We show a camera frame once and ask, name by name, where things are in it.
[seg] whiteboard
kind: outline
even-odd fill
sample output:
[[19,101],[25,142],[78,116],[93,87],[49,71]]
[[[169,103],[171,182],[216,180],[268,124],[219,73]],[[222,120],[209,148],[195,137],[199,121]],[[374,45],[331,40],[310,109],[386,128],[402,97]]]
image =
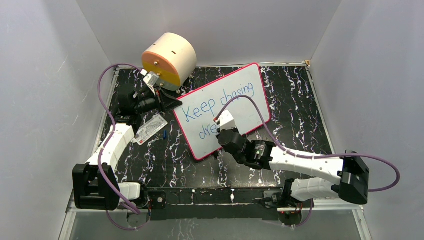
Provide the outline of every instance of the whiteboard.
[[[221,146],[214,118],[233,97],[247,95],[259,107],[263,119],[271,119],[260,67],[251,63],[178,98],[182,105],[174,114],[196,160],[212,154]],[[247,98],[238,98],[226,108],[235,119],[240,134],[262,125],[255,107]]]

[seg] white arm segment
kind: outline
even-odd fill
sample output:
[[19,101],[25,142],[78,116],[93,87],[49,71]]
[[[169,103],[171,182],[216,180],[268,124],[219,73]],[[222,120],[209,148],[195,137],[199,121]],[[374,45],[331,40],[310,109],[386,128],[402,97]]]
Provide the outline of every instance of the white arm segment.
[[[109,137],[112,133],[112,126],[110,127],[110,132],[105,139]],[[128,126],[124,123],[119,123],[116,125],[115,132],[104,148],[103,155],[101,156],[101,163],[106,163],[110,165],[113,171],[116,170],[119,159],[121,158],[122,153],[124,152],[127,145],[134,138],[133,127]],[[103,148],[103,144],[95,151],[94,155],[90,157],[85,163],[90,165],[98,165],[98,158],[100,149]]]
[[[105,139],[109,137],[112,133],[113,127],[110,127],[110,132]],[[122,153],[124,152],[127,145],[134,138],[134,130],[132,126],[128,126],[124,123],[119,123],[116,125],[115,132],[104,148],[103,155],[101,156],[101,163],[106,163],[111,166],[115,172],[119,159],[121,158]],[[98,165],[99,152],[104,147],[102,144],[94,155],[90,157],[85,163],[90,165]],[[128,200],[138,199],[140,197],[141,185],[137,182],[122,182],[118,183],[120,193],[123,194]]]
[[291,185],[291,197],[300,202],[327,197],[338,198],[339,195],[331,189],[333,185],[333,183],[321,178],[296,179]]
[[[288,151],[296,155],[321,156],[319,154],[305,151],[297,151],[287,148]],[[337,176],[337,171],[343,170],[343,160],[338,157],[329,157],[324,159],[304,159],[294,157],[283,150],[275,147],[271,152],[272,161],[269,162],[271,170],[291,171],[300,174],[306,174],[311,177],[317,177],[333,185],[340,185],[341,178]]]

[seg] white wall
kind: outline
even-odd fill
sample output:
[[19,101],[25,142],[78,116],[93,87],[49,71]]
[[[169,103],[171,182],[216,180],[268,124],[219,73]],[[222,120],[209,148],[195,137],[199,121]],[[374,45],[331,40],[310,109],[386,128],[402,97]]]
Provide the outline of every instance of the white wall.
[[112,63],[141,65],[162,34],[186,38],[198,66],[312,58],[341,0],[77,0]]
[[74,0],[1,1],[0,239],[59,237],[72,168],[91,154],[104,113],[97,79],[109,64]]
[[[373,239],[423,239],[424,2],[343,0],[311,61],[332,142],[399,167],[395,188],[369,194]],[[395,179],[367,161],[370,187]]]

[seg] black joint housing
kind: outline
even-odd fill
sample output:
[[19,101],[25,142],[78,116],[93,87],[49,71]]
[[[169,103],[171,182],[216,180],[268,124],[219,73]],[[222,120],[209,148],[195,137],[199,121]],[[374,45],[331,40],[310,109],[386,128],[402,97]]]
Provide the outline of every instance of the black joint housing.
[[[346,154],[356,154],[356,152],[347,150]],[[340,185],[333,185],[331,189],[346,202],[367,204],[370,169],[358,156],[347,156],[342,159],[343,170],[340,174],[337,173],[341,177]]]
[[[117,179],[110,165],[101,166],[107,178],[119,190]],[[118,207],[119,196],[100,173],[99,166],[77,164],[72,170],[73,194],[78,209],[113,211]]]

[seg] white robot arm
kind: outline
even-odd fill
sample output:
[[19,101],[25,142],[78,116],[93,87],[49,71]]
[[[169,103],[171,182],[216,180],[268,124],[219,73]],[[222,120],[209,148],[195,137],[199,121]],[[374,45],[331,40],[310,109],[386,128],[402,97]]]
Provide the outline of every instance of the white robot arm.
[[[368,202],[369,173],[360,157],[329,157],[315,159],[319,154],[276,147],[270,141],[249,141],[242,136],[228,110],[217,119],[219,144],[234,159],[253,169],[283,170],[311,177],[306,180],[288,179],[282,194],[273,203],[286,206],[287,202],[300,203],[309,199],[340,197],[342,200],[363,205]],[[311,156],[311,159],[296,157]]]

